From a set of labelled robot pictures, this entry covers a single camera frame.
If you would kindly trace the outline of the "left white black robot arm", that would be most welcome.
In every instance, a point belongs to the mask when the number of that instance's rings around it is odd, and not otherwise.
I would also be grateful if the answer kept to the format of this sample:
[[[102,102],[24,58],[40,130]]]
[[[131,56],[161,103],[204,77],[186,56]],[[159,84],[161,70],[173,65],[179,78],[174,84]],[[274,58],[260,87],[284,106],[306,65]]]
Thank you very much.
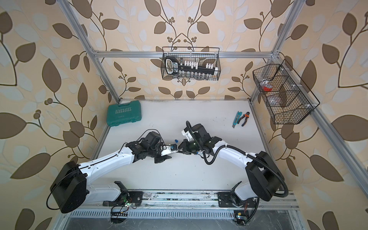
[[[100,189],[90,190],[88,186],[120,167],[146,157],[153,158],[155,163],[162,163],[171,158],[171,153],[177,151],[177,144],[166,145],[161,135],[152,131],[146,137],[123,144],[121,149],[104,157],[82,164],[74,161],[66,163],[51,185],[50,195],[54,198],[57,209],[61,213],[72,212],[87,199],[96,200],[100,196],[103,201],[108,198],[116,201],[124,191],[123,184],[119,183],[119,189],[114,188],[109,192]]]

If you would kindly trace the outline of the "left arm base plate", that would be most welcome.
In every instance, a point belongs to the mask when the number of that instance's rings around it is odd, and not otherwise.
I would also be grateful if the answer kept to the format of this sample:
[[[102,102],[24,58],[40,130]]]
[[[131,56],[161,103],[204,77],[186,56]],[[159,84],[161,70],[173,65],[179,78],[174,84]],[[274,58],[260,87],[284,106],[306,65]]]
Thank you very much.
[[[104,207],[134,206],[138,207],[143,201],[142,191],[122,192],[114,201],[104,201]]]

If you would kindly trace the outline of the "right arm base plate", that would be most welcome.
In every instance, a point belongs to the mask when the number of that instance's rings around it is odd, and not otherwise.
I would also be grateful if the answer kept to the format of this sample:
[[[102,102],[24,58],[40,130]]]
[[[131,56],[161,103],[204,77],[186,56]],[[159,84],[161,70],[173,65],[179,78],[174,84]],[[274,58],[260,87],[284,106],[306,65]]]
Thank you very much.
[[[217,196],[218,206],[220,208],[245,208],[246,205],[250,208],[254,208],[257,201],[256,198],[241,200],[231,192],[218,192]]]

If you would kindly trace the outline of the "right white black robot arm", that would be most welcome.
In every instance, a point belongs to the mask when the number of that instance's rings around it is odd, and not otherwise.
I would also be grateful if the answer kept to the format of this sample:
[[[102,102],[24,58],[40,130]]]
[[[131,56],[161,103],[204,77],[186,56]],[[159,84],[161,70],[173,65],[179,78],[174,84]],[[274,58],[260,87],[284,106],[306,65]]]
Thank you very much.
[[[250,198],[270,201],[274,196],[289,195],[285,178],[268,153],[261,151],[256,154],[241,150],[219,137],[212,137],[203,125],[192,126],[189,121],[182,134],[185,139],[178,148],[181,153],[197,154],[207,165],[221,158],[245,170],[246,179],[237,183],[229,192],[234,205],[240,206]]]

